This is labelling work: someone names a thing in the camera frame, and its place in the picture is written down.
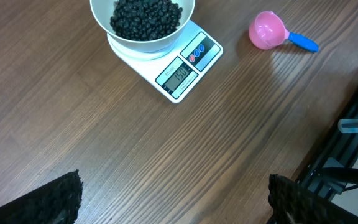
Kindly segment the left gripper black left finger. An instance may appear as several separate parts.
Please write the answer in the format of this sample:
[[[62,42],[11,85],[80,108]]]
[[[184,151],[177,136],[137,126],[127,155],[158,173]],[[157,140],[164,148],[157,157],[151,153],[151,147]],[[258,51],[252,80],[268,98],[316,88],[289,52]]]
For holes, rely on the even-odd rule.
[[[74,223],[82,192],[79,170],[69,172],[1,206],[0,223]]]

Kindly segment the pink scoop with blue handle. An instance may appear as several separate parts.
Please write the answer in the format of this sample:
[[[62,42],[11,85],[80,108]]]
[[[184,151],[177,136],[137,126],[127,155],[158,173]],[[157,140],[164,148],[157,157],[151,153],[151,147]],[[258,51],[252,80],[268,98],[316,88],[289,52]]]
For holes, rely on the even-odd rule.
[[[289,40],[309,52],[317,52],[318,44],[307,37],[290,32],[272,11],[260,12],[249,26],[249,38],[259,49],[270,50]]]

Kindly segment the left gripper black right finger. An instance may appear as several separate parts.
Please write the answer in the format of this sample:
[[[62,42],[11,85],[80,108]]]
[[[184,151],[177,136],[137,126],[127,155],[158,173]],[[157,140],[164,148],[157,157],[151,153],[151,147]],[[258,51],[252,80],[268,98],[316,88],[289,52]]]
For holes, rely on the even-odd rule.
[[[268,189],[268,202],[273,209],[269,223],[358,224],[358,216],[284,176],[270,175]]]

